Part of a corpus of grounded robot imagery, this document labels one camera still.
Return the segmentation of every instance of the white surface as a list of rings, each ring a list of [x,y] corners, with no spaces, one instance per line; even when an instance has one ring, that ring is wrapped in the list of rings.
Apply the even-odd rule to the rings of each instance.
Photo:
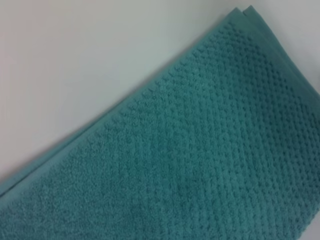
[[[250,4],[320,92],[316,0],[1,0],[0,180]],[[301,239],[318,228],[320,215]]]

